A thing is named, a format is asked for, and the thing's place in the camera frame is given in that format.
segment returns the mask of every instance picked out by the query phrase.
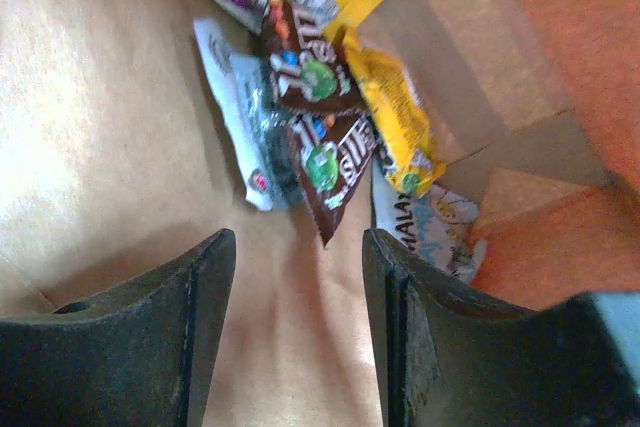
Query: orange surface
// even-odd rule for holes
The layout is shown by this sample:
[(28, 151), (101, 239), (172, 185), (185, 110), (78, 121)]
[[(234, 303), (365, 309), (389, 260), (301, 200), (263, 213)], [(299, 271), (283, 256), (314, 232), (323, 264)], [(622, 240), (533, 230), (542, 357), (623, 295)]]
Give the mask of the orange surface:
[(489, 250), (474, 286), (533, 309), (588, 290), (640, 290), (637, 206), (614, 187), (560, 202), (478, 232)]
[(609, 169), (640, 190), (640, 0), (519, 0)]

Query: white candy wrapper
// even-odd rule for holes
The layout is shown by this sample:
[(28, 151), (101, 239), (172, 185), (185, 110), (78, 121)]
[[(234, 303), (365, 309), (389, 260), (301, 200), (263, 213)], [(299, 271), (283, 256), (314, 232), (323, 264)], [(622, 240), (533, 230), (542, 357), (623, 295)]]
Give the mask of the white candy wrapper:
[(473, 252), (465, 244), (478, 206), (437, 185), (419, 199), (400, 194), (384, 178), (378, 159), (372, 175), (376, 227), (437, 269), (470, 283), (487, 253), (486, 240)]
[(204, 70), (231, 135), (246, 200), (259, 210), (283, 210), (302, 202), (291, 167), (284, 124), (267, 87), (265, 61), (236, 52), (213, 19), (193, 27)]

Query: black plastic part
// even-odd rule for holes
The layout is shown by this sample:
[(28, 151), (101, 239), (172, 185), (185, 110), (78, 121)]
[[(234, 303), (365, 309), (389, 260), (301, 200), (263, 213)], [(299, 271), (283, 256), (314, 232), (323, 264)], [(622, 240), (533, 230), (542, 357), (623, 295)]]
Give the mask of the black plastic part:
[(640, 293), (533, 312), (383, 231), (365, 232), (363, 268), (386, 426), (640, 425)]
[(1, 319), (0, 425), (200, 427), (234, 269), (222, 230), (52, 314)]

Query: brown candy bag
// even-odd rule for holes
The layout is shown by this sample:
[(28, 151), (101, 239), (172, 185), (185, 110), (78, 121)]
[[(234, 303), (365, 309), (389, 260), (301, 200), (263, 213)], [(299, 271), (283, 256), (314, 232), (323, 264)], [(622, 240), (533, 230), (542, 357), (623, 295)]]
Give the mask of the brown candy bag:
[(297, 115), (286, 128), (287, 144), (307, 208), (327, 245), (376, 148), (366, 115)]
[(303, 7), (269, 0), (261, 38), (277, 104), (300, 114), (346, 116), (367, 111), (344, 52), (324, 38)]

